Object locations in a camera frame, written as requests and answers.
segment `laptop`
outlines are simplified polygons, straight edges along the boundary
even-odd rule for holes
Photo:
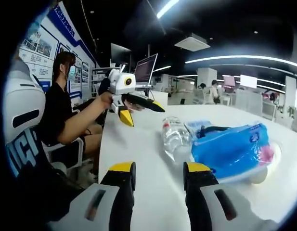
[[[150,81],[152,79],[157,56],[158,54],[154,54],[146,59],[138,61],[134,73],[136,80],[135,88],[151,87]]]

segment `woman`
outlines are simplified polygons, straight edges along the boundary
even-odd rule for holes
[[[112,95],[109,92],[103,93],[83,111],[73,115],[66,84],[74,77],[75,61],[73,53],[63,51],[57,54],[53,63],[52,86],[47,91],[45,110],[37,131],[41,140],[51,146],[58,143],[70,144],[80,137],[84,142],[83,156],[93,158],[92,173],[95,173],[99,163],[102,127],[94,124],[94,121],[111,106]],[[73,144],[59,149],[52,153],[52,161],[55,159],[72,166],[78,158],[75,150]]]

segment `clear plastic bottle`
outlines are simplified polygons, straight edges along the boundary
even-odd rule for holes
[[[163,120],[162,138],[166,154],[175,162],[193,162],[191,136],[184,124],[174,116]]]

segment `black ceiling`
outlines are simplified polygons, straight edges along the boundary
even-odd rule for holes
[[[132,50],[135,61],[158,53],[156,68],[171,65],[158,74],[195,74],[211,64],[256,64],[297,74],[297,68],[264,60],[215,60],[194,64],[185,61],[221,55],[263,55],[291,60],[297,36],[297,0],[180,0],[160,20],[155,13],[169,0],[66,0],[63,1],[77,31],[100,66],[109,66],[111,43]],[[82,5],[88,20],[92,41]],[[208,49],[191,52],[174,44],[195,33],[206,39]],[[265,68],[213,66],[219,74],[253,72],[261,78],[284,81],[285,73]]]

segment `woman's hand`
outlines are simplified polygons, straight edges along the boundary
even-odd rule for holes
[[[142,106],[139,106],[137,104],[131,104],[127,100],[124,101],[124,104],[127,106],[128,110],[132,113],[133,110],[135,111],[141,111],[144,108]]]
[[[96,100],[103,106],[104,109],[110,108],[113,102],[112,94],[108,91],[102,93],[96,98]]]

